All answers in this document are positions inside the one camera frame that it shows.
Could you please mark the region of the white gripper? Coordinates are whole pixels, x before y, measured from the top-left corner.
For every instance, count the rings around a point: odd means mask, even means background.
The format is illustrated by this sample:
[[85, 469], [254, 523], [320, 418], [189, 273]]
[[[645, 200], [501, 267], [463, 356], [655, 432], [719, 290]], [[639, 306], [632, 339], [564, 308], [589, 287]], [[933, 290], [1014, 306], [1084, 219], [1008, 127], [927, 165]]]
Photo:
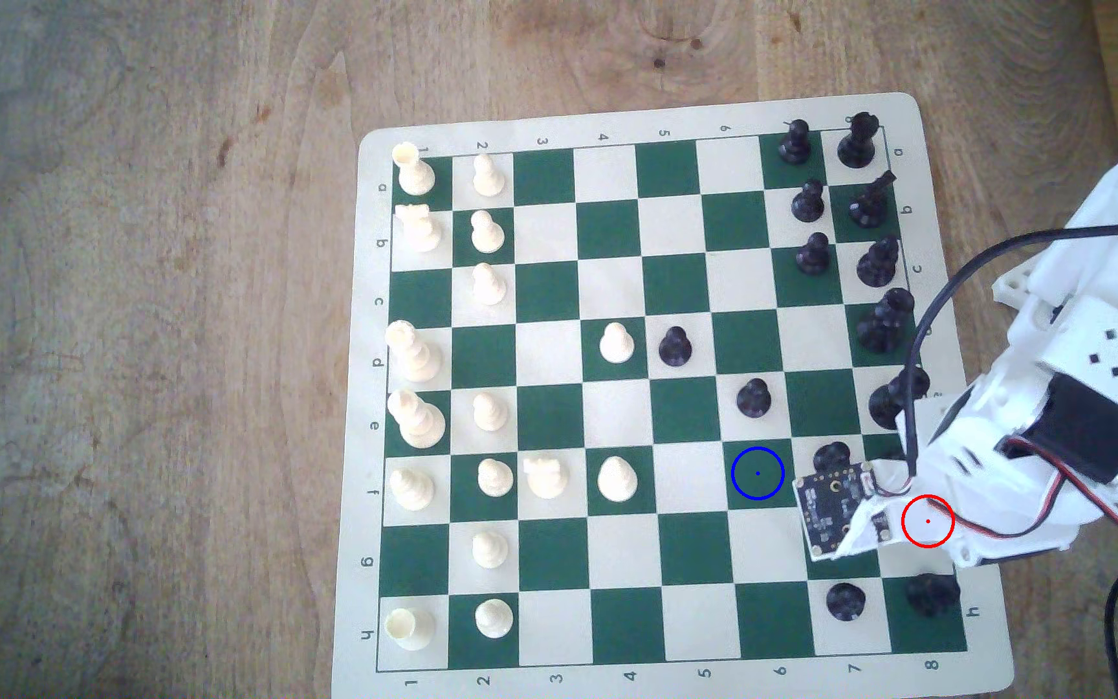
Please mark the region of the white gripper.
[[999, 442], [1023, 432], [1045, 404], [1045, 386], [975, 382], [959, 398], [915, 404], [919, 455], [906, 484], [903, 461], [866, 463], [877, 489], [858, 507], [834, 555], [915, 541], [959, 567], [1064, 549], [1102, 513], [1038, 455], [1006, 455]]

